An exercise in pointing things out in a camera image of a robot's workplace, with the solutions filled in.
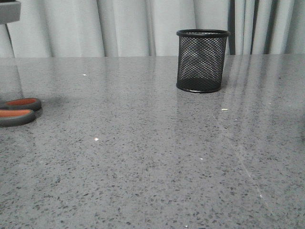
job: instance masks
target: pen holder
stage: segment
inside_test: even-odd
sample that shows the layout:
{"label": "pen holder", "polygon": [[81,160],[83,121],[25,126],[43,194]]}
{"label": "pen holder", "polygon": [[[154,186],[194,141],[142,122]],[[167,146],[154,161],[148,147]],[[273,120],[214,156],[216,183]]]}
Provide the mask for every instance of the pen holder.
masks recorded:
{"label": "pen holder", "polygon": [[210,93],[220,89],[224,52],[229,31],[180,30],[176,86],[189,92]]}

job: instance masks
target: curtain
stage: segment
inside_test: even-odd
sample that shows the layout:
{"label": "curtain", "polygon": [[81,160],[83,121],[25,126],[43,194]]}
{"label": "curtain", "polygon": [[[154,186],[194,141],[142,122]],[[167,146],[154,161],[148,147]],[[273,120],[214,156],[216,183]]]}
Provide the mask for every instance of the curtain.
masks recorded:
{"label": "curtain", "polygon": [[194,28],[229,30],[227,54],[305,53],[305,0],[19,1],[0,57],[177,55]]}

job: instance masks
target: curtain fold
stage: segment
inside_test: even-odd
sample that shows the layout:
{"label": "curtain fold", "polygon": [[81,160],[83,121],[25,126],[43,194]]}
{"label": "curtain fold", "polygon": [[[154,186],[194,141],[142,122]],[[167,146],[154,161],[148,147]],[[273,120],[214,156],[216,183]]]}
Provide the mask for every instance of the curtain fold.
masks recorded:
{"label": "curtain fold", "polygon": [[305,53],[303,0],[19,1],[0,57],[177,55],[194,28],[230,30],[226,54]]}

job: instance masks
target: speckled countertop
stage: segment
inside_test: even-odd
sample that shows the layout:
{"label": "speckled countertop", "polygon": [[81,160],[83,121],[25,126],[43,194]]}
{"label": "speckled countertop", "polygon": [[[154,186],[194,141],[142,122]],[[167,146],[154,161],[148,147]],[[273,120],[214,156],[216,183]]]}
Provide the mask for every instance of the speckled countertop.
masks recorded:
{"label": "speckled countertop", "polygon": [[1,229],[305,228],[305,55],[227,56],[222,89],[177,57],[0,59]]}

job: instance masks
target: gray countertop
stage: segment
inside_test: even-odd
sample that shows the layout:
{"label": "gray countertop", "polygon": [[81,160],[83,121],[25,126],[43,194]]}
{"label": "gray countertop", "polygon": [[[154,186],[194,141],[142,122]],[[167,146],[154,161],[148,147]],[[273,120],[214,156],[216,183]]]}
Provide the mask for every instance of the gray countertop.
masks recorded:
{"label": "gray countertop", "polygon": [[305,55],[227,56],[222,89],[177,57],[0,59],[0,228],[305,228]]}

